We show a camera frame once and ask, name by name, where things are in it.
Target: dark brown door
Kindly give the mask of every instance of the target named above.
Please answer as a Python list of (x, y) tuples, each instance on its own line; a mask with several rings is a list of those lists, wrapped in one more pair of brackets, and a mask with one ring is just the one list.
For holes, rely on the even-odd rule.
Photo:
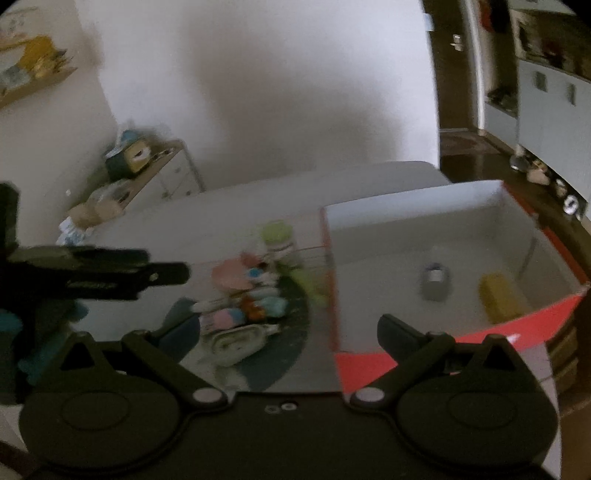
[(439, 128), (471, 128), (470, 66), (459, 2), (423, 0), (431, 15), (431, 49), (437, 80)]

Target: open box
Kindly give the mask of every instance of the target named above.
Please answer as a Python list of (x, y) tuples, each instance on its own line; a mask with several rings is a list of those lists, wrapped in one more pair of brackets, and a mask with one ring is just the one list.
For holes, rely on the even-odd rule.
[[(384, 353), (375, 355), (381, 352), (376, 327), (384, 313), (421, 332), (445, 331), (462, 342), (500, 333), (523, 350), (552, 338), (589, 281), (555, 234), (537, 228), (532, 213), (501, 181), (325, 208), (343, 389), (362, 387), (395, 365)], [(433, 262), (450, 271), (451, 290), (443, 302), (421, 295), (421, 275)], [(495, 272), (508, 280), (525, 312), (500, 325), (489, 321), (479, 295), (483, 275)]]

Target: wall shelf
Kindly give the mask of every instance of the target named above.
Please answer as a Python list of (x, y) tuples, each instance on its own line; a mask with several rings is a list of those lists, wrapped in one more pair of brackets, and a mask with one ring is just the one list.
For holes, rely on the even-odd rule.
[(63, 82), (76, 70), (77, 68), (75, 67), (65, 67), (57, 73), (44, 77), (40, 80), (32, 80), (22, 87), (7, 91), (5, 95), (0, 96), (0, 110), (13, 102), (20, 100), (21, 98), (25, 98), (26, 96), (32, 95), (39, 90), (43, 90), (47, 87)]

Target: yellow sponge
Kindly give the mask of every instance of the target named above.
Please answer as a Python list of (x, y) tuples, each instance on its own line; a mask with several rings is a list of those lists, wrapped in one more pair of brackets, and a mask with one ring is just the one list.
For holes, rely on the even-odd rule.
[(479, 292), (491, 323), (505, 323), (525, 314), (524, 308), (513, 294), (509, 281), (500, 272), (484, 275), (480, 279)]

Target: triangular cutout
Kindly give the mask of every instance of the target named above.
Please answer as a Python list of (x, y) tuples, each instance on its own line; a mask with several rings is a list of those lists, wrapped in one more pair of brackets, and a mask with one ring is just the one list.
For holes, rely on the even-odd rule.
[(511, 361), (511, 358), (505, 353), (505, 350), (500, 346), (494, 346), (491, 351), (488, 352), (486, 360), (482, 365), (484, 368), (492, 368), (495, 370), (504, 370), (508, 372), (515, 371), (515, 365)]
[(95, 366), (95, 362), (93, 361), (88, 348), (86, 348), (86, 345), (84, 343), (77, 343), (68, 352), (60, 370), (78, 370), (80, 368), (91, 368), (93, 366)]

